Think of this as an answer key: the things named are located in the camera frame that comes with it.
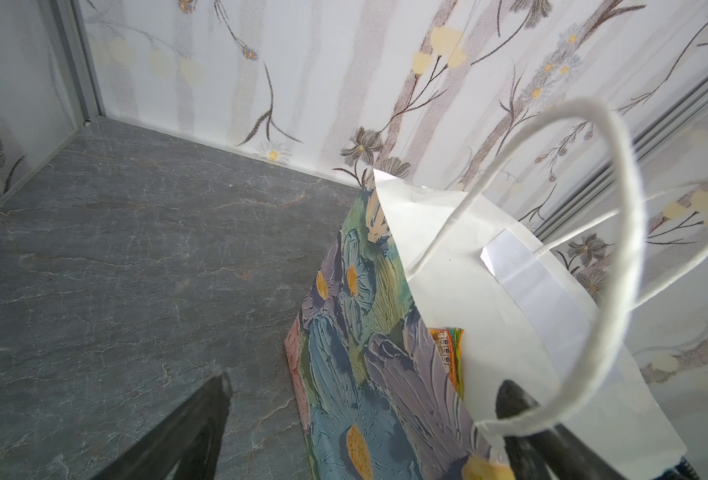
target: gray floor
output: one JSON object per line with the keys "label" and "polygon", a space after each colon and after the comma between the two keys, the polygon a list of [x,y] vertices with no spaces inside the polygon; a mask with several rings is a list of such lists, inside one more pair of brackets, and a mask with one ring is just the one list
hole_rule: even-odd
{"label": "gray floor", "polygon": [[211,372],[218,478],[308,478],[282,341],[355,190],[101,119],[0,210],[0,478],[89,478]]}

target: shopping bag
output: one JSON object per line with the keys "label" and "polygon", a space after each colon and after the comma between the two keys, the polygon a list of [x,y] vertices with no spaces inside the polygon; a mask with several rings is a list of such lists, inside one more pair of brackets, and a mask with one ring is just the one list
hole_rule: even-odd
{"label": "shopping bag", "polygon": [[[542,245],[527,229],[471,197],[524,138],[573,114],[609,133],[624,193],[622,269],[600,313],[550,254],[533,253]],[[285,340],[315,478],[513,478],[502,435],[558,422],[628,478],[647,480],[678,462],[685,447],[622,345],[638,289],[644,212],[620,130],[608,108],[565,102],[515,135],[469,194],[375,172]],[[521,280],[531,281],[532,272],[535,298],[544,291],[557,298],[528,302],[532,289]],[[569,306],[566,332],[553,319],[561,305]],[[465,330],[465,402],[426,323]],[[545,405],[495,420],[506,379]]]}

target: bag handle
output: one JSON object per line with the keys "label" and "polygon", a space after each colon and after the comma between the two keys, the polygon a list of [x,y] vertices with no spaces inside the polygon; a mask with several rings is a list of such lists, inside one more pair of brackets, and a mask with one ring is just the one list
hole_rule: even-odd
{"label": "bag handle", "polygon": [[531,408],[514,417],[477,422],[477,427],[483,433],[529,436],[547,430],[572,416],[589,402],[604,383],[618,352],[623,347],[623,337],[626,335],[642,276],[646,211],[643,203],[642,179],[631,148],[631,138],[620,117],[606,101],[576,98],[562,102],[525,124],[493,159],[490,167],[472,184],[468,195],[450,214],[426,251],[405,272],[409,279],[420,271],[442,240],[450,233],[458,218],[471,207],[477,195],[492,183],[493,178],[525,140],[547,125],[574,117],[593,122],[606,139],[612,155],[622,205],[620,239],[615,251],[616,268],[613,269],[605,300],[602,302],[602,308],[599,310],[588,341],[556,396],[547,404]]}
{"label": "bag handle", "polygon": [[[652,200],[653,198],[661,197],[662,195],[669,194],[673,192],[674,190],[682,187],[690,187],[693,185],[704,185],[708,184],[708,177],[707,178],[701,178],[699,180],[692,180],[689,182],[685,182],[683,184],[677,185],[676,187],[669,188],[664,191],[660,191],[651,197],[649,197],[647,200]],[[564,234],[557,238],[556,240],[549,242],[546,245],[541,246],[536,252],[536,256],[541,256],[545,254],[548,251],[551,251],[551,249],[554,246],[563,244],[564,242],[568,241],[569,239],[573,238],[575,235],[579,235],[589,228],[592,228],[593,226],[601,224],[604,220],[607,220],[609,218],[612,218],[613,216],[616,216],[620,212],[620,209],[615,209],[615,210],[610,210],[604,215],[598,216],[594,220],[591,220],[589,223],[579,226],[575,230]],[[705,260],[705,257],[708,256],[708,242],[701,248],[693,258],[691,258],[688,262],[680,265],[678,268],[672,269],[668,272],[666,276],[658,280],[656,283],[653,283],[652,286],[650,286],[647,289],[647,292],[641,294],[639,298],[636,301],[636,306],[634,308],[639,307],[642,305],[644,302],[647,302],[647,300],[653,298],[655,295],[658,293],[663,292],[666,288],[668,288],[669,285],[674,283],[676,280],[679,280],[682,278],[687,272],[698,266],[701,262]]]}

